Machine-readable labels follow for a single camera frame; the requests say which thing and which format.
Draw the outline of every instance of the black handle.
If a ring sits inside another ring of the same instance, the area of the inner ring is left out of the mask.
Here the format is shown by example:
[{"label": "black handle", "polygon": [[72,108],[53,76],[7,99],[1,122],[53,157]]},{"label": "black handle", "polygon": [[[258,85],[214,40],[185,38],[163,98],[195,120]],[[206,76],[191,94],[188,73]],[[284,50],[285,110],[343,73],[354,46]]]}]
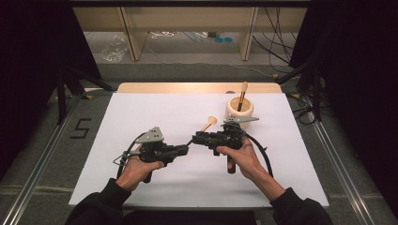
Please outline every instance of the black handle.
[{"label": "black handle", "polygon": [[149,175],[146,177],[146,179],[143,182],[147,184],[150,182],[151,178],[152,178],[152,172],[149,173]]},{"label": "black handle", "polygon": [[[228,163],[232,158],[230,156],[227,156],[226,159],[227,159],[226,163]],[[230,174],[233,174],[236,171],[237,171],[237,165],[235,165],[235,164],[234,164],[234,166],[231,169],[228,168],[228,173],[230,173]]]}]

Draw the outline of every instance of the white table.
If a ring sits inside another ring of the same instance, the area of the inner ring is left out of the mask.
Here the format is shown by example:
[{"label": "white table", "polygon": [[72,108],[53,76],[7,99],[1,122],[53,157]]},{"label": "white table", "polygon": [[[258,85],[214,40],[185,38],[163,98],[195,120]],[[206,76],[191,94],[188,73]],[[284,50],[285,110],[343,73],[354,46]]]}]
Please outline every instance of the white table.
[{"label": "white table", "polygon": [[[222,130],[225,104],[231,94],[113,94],[87,162],[70,199],[75,205],[92,192],[101,191],[118,167],[120,156],[141,133],[160,127],[164,142],[187,143],[210,115],[219,119],[208,132]],[[284,94],[246,94],[260,117],[246,131],[264,147],[275,178],[292,187],[301,198],[329,206],[307,149]],[[257,156],[266,168],[261,154]],[[237,168],[226,171],[226,157],[214,157],[203,145],[190,145],[185,157],[153,172],[149,184],[142,183],[124,204],[141,209],[255,209],[270,207],[269,200]]]}]

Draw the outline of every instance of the black long-sleeved shirt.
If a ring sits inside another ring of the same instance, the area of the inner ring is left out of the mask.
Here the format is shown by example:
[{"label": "black long-sleeved shirt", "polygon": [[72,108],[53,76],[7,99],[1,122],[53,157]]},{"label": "black long-sleeved shirt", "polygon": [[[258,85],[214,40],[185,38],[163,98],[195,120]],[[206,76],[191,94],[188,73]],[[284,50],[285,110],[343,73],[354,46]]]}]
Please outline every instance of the black long-sleeved shirt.
[{"label": "black long-sleeved shirt", "polygon": [[[76,205],[66,225],[137,225],[138,220],[134,223],[134,219],[124,217],[122,211],[122,204],[130,195],[131,192],[118,186],[111,178],[101,193],[92,193]],[[271,205],[276,211],[275,219],[281,225],[332,224],[329,214],[319,202],[311,199],[302,200],[292,188],[288,188],[282,196],[271,202]],[[155,217],[156,215],[148,217],[145,224],[161,225],[159,221],[150,222]]]}]

